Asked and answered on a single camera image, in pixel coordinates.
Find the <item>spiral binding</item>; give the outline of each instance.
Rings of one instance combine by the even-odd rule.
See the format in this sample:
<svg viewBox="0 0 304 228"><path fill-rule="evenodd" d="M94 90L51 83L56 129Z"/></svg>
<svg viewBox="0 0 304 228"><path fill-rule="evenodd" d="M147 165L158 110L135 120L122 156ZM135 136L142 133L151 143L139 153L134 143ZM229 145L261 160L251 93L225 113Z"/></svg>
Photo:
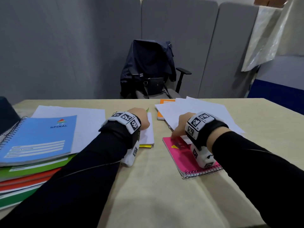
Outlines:
<svg viewBox="0 0 304 228"><path fill-rule="evenodd" d="M185 174L187 175L186 178L191 178L191 177L196 177L196 176L200 176L200 175L206 175L206 174L218 172L222 169L223 168L221 165L216 165L216 166L209 167L205 171L188 171L188 172L185 172Z"/></svg>
<svg viewBox="0 0 304 228"><path fill-rule="evenodd" d="M10 141L10 139L16 134L16 132L20 129L22 123L25 122L25 120L27 119L28 117L23 117L21 118L21 120L19 122L17 122L14 127L11 129L11 131L5 135L4 139L2 140L2 142L0 142L0 150L3 148L3 146L8 143Z"/></svg>

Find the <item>pink notebook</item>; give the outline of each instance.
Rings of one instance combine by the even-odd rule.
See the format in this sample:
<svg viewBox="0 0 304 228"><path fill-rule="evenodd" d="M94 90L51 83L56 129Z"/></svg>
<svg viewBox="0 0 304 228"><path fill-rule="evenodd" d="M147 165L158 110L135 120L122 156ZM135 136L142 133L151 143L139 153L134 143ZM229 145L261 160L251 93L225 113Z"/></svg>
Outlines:
<svg viewBox="0 0 304 228"><path fill-rule="evenodd" d="M195 177L222 170L222 167L218 162L212 167L201 168L190 150L190 145L187 145L181 138L171 140L171 138L168 137L163 138L163 141L182 178Z"/></svg>

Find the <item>person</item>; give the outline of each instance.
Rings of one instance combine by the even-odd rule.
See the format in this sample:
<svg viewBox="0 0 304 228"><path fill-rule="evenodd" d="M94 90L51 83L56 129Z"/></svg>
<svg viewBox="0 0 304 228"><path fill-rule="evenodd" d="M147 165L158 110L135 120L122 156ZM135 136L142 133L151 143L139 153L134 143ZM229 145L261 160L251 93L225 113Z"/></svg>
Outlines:
<svg viewBox="0 0 304 228"><path fill-rule="evenodd" d="M141 130L149 127L144 109L133 108L128 112L137 116ZM179 117L173 139L185 135L185 125L193 115L186 113ZM124 125L113 126L121 131L120 135L111 129L101 130L84 150L0 220L0 227L96 227L119 161L131 141ZM213 130L206 145L269 226L301 224L304 182L301 169L227 127Z"/></svg>

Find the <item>person's left arm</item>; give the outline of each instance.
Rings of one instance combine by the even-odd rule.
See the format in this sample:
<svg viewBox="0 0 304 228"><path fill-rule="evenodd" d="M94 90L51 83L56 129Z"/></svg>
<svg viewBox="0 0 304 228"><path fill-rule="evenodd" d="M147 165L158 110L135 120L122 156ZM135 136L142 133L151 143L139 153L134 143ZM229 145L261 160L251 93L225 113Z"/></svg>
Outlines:
<svg viewBox="0 0 304 228"><path fill-rule="evenodd" d="M144 109L129 112L149 127ZM125 156L131 134L118 122L110 122L120 134L101 133L32 196L0 220L0 227L56 226L96 227Z"/></svg>

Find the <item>blue spiral notebook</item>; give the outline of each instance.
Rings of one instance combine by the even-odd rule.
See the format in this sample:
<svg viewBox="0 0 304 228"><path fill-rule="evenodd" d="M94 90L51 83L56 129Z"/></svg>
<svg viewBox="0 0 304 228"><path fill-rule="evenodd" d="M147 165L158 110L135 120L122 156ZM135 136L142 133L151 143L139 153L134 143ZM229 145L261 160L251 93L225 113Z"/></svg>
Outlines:
<svg viewBox="0 0 304 228"><path fill-rule="evenodd" d="M71 152L77 115L22 118L0 142L0 166L25 165Z"/></svg>

